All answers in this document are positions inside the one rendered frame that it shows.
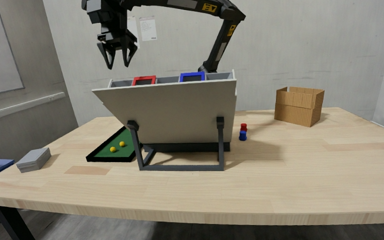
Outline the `brown cardboard box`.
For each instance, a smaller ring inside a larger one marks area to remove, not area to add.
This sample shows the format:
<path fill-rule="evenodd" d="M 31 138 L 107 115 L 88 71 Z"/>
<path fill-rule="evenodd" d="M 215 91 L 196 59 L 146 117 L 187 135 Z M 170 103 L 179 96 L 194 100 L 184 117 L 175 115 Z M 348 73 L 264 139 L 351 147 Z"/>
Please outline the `brown cardboard box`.
<path fill-rule="evenodd" d="M 325 90 L 305 87 L 276 90 L 274 120 L 311 127 L 320 120 Z"/>

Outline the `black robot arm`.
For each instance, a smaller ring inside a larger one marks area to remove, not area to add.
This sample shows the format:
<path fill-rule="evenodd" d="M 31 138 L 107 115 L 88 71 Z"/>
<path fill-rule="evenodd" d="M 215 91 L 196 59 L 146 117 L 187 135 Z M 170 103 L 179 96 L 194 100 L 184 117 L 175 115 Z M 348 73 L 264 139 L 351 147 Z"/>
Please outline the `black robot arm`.
<path fill-rule="evenodd" d="M 92 24 L 101 24 L 101 34 L 127 29 L 128 10 L 133 7 L 160 6 L 209 14 L 223 19 L 222 26 L 206 61 L 198 68 L 205 74 L 217 73 L 224 51 L 246 15 L 230 0 L 81 0 L 81 8 Z"/>

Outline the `blue square band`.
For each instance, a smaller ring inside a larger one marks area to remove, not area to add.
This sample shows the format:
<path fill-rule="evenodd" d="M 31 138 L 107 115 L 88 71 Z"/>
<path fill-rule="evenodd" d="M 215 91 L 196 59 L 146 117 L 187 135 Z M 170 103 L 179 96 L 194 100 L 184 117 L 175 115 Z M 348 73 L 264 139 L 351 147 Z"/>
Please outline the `blue square band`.
<path fill-rule="evenodd" d="M 181 73 L 180 74 L 180 82 L 183 82 L 184 77 L 193 77 L 193 76 L 201 76 L 201 80 L 205 80 L 205 72 L 188 72 L 188 73 Z"/>

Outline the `red square frame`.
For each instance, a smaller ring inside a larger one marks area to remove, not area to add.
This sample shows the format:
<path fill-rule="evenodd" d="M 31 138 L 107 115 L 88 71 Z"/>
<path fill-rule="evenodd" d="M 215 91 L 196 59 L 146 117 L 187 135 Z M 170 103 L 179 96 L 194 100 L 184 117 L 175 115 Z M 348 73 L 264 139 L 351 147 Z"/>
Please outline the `red square frame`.
<path fill-rule="evenodd" d="M 156 80 L 156 75 L 134 77 L 132 86 L 136 85 L 136 81 L 142 81 L 142 80 L 152 80 L 151 84 L 154 85 Z"/>

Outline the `red plug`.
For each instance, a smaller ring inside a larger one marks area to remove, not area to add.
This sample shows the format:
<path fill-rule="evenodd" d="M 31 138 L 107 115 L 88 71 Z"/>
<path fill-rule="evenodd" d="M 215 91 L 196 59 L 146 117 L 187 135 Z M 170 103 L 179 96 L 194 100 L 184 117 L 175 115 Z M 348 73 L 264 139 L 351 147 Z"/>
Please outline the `red plug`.
<path fill-rule="evenodd" d="M 242 123 L 241 125 L 240 125 L 241 127 L 240 127 L 240 131 L 246 131 L 247 132 L 247 124 L 246 123 Z"/>

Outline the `blue plug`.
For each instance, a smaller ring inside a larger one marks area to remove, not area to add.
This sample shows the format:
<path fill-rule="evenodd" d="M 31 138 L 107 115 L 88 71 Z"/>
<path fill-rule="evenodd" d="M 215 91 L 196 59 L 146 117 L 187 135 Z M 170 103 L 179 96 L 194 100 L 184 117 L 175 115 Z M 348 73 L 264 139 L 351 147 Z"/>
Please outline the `blue plug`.
<path fill-rule="evenodd" d="M 246 131 L 243 131 L 243 130 L 240 131 L 240 132 L 239 132 L 239 140 L 240 140 L 240 141 L 246 141 L 246 140 L 247 140 L 246 134 L 247 134 Z"/>

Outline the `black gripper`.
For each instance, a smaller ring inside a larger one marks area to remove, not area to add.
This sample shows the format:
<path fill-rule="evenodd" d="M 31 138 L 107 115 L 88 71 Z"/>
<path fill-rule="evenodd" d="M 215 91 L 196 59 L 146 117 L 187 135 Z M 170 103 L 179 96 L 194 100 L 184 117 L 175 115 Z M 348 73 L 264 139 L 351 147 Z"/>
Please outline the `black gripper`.
<path fill-rule="evenodd" d="M 138 39 L 128 30 L 128 22 L 127 28 L 98 34 L 97 39 L 100 41 L 97 43 L 97 47 L 104 57 L 105 63 L 109 70 L 112 70 L 115 54 L 118 50 L 122 50 L 124 66 L 127 68 L 129 67 L 131 59 L 138 49 L 135 45 L 135 42 L 137 43 Z M 128 49 L 129 55 L 127 58 Z M 109 59 L 106 51 L 108 52 Z"/>

